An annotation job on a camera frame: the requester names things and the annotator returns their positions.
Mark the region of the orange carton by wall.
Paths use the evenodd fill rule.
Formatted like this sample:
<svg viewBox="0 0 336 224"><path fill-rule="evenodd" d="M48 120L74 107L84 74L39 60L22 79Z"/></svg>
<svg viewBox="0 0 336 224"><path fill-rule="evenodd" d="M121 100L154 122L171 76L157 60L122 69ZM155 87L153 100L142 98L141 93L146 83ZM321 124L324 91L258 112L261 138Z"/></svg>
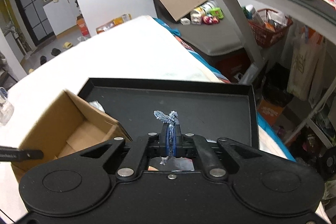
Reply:
<svg viewBox="0 0 336 224"><path fill-rule="evenodd" d="M79 15L76 19L76 24L79 27L82 36L88 36L89 35L89 30L86 25L86 22L84 20L84 17L82 15Z"/></svg>

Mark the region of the yellow slipper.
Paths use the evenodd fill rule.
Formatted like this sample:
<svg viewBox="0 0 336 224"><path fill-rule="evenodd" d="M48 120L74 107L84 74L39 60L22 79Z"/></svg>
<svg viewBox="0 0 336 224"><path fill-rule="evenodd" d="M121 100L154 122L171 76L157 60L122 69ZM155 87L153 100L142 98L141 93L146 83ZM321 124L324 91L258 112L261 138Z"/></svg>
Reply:
<svg viewBox="0 0 336 224"><path fill-rule="evenodd" d="M71 47L73 47L73 44L70 43L70 42L65 42L65 43L63 44L63 48L64 48L64 49L70 49Z"/></svg>

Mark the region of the white tin can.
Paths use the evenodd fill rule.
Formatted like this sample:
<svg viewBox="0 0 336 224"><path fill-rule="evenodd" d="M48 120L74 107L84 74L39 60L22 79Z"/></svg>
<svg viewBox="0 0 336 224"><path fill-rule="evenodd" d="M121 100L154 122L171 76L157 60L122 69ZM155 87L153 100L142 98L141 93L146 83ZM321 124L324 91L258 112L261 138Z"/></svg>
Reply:
<svg viewBox="0 0 336 224"><path fill-rule="evenodd" d="M214 0L208 0L201 5L201 9L205 12L205 15L210 14L210 10L217 7L218 4Z"/></svg>

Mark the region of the denim bunny soft toy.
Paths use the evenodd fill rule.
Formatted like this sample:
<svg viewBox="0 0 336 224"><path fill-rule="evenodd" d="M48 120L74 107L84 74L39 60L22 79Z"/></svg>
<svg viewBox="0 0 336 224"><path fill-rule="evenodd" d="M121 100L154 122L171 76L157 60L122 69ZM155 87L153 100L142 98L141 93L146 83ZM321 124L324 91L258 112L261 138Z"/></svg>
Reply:
<svg viewBox="0 0 336 224"><path fill-rule="evenodd" d="M169 159L173 157L173 149L172 149L172 143L173 143L173 125L175 123L179 124L178 120L178 113L176 111L171 111L169 114L165 114L162 111L155 110L154 116L157 120L161 121L163 124L168 123L169 124L169 156L168 157L161 157L160 165L166 165Z"/></svg>

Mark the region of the white kitchen cabinet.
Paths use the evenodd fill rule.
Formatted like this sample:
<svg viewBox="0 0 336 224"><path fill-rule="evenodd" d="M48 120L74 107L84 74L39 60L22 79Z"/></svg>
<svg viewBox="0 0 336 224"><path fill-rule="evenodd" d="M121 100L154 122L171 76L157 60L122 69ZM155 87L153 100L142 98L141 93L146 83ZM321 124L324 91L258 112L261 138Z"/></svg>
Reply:
<svg viewBox="0 0 336 224"><path fill-rule="evenodd" d="M43 9L56 36L76 26L76 20L80 12L75 1L49 1L43 5Z"/></svg>

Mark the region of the black slipper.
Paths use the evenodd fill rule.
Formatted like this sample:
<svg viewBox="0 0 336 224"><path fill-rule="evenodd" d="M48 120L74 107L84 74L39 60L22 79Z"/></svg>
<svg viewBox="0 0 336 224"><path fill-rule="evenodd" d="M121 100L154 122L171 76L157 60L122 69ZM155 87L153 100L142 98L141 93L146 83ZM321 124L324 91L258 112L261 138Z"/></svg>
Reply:
<svg viewBox="0 0 336 224"><path fill-rule="evenodd" d="M40 57L40 63L45 64L47 62L47 58L45 56Z"/></svg>
<svg viewBox="0 0 336 224"><path fill-rule="evenodd" d="M51 51L51 55L56 57L61 53L61 50L59 50L58 48L53 48Z"/></svg>

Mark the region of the clear plastic jar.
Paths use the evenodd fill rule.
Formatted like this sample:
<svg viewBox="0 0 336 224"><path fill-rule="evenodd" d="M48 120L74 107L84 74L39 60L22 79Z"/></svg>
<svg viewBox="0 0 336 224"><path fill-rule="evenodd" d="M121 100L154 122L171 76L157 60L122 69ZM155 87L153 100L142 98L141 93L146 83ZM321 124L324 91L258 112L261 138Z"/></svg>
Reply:
<svg viewBox="0 0 336 224"><path fill-rule="evenodd" d="M3 87L1 87L0 96L1 96L0 97L1 124L2 125L6 125L7 122L10 120L10 118L13 115L14 106L9 102L9 100L8 100L8 92Z"/></svg>

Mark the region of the brown cardboard box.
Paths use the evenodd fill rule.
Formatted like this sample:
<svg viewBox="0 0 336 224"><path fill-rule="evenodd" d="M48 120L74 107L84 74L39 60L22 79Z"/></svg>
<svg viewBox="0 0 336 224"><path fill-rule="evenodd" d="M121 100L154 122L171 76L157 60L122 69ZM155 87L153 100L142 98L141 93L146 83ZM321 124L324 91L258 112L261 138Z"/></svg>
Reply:
<svg viewBox="0 0 336 224"><path fill-rule="evenodd" d="M64 90L44 111L19 145L23 150L41 150L43 159L12 163L14 176L20 181L28 170L39 164L115 137L132 141L118 120Z"/></svg>

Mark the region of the dark grey bench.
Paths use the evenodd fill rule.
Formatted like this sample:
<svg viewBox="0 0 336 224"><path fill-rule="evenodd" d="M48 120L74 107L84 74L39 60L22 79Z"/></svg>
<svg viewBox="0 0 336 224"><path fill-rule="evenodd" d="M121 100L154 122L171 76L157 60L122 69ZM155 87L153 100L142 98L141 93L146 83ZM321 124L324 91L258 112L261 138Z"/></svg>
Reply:
<svg viewBox="0 0 336 224"><path fill-rule="evenodd" d="M221 56L243 48L230 21L226 18L214 25L182 25L167 23L181 33L181 38L190 46L207 56Z"/></svg>

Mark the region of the white canvas tote bag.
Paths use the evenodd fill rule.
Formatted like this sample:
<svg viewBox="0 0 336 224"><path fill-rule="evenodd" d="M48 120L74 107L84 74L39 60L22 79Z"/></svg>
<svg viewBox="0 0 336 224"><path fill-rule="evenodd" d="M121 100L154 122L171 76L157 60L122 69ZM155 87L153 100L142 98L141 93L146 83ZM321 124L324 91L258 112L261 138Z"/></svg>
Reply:
<svg viewBox="0 0 336 224"><path fill-rule="evenodd" d="M287 92L306 101L322 50L323 36L309 27L295 34Z"/></svg>

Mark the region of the red plastic basket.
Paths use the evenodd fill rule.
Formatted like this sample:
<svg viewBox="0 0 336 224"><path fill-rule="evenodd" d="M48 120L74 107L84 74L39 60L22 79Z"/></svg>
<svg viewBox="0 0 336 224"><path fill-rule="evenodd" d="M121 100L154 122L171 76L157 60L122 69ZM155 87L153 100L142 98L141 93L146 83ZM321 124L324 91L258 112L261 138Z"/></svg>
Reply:
<svg viewBox="0 0 336 224"><path fill-rule="evenodd" d="M272 9L256 10L252 5L246 7L246 17L257 45L262 48L269 48L288 33L293 20L282 12Z"/></svg>

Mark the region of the red pink small toy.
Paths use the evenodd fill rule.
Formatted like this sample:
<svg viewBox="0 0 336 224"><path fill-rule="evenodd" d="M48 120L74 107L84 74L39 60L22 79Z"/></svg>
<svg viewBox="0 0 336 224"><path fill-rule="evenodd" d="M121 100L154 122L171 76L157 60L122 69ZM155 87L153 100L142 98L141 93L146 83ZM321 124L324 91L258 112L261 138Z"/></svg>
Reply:
<svg viewBox="0 0 336 224"><path fill-rule="evenodd" d="M205 15L204 17L202 17L202 22L206 25L214 25L219 24L220 20L216 16Z"/></svg>

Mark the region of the white glass-top side table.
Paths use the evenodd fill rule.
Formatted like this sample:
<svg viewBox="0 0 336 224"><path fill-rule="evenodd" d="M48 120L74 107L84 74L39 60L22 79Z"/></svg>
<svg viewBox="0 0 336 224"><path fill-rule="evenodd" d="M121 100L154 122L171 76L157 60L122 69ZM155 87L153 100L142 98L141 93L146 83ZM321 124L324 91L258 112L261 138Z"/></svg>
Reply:
<svg viewBox="0 0 336 224"><path fill-rule="evenodd" d="M215 0L226 17L232 24L235 33L247 51L252 65L244 73L240 84L250 85L263 69L266 59L261 55L256 44L254 35L248 26L248 22L240 8L238 0ZM335 20L323 16L312 7L304 6L301 0L253 0L260 2L266 7L273 7L275 10L284 12L286 15L302 22L310 28L319 32L327 40L335 44Z"/></svg>

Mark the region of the black shallow tray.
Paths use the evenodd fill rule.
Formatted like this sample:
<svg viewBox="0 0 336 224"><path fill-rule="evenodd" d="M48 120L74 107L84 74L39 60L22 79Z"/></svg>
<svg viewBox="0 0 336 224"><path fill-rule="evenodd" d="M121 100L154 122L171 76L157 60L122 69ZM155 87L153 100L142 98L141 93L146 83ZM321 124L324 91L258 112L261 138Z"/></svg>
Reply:
<svg viewBox="0 0 336 224"><path fill-rule="evenodd" d="M89 79L78 96L97 101L133 138L159 133L154 111L176 111L182 133L227 137L258 148L253 88L248 85L173 80Z"/></svg>

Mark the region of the green small toy box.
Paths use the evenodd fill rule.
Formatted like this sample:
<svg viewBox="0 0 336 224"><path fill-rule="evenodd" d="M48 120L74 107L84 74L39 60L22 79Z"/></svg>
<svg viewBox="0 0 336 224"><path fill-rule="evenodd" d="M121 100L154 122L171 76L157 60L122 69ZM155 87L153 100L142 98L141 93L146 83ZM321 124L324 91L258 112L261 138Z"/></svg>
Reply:
<svg viewBox="0 0 336 224"><path fill-rule="evenodd" d="M220 20L224 19L224 13L222 12L222 9L220 7L215 7L215 8L210 9L209 13L212 16L215 16Z"/></svg>

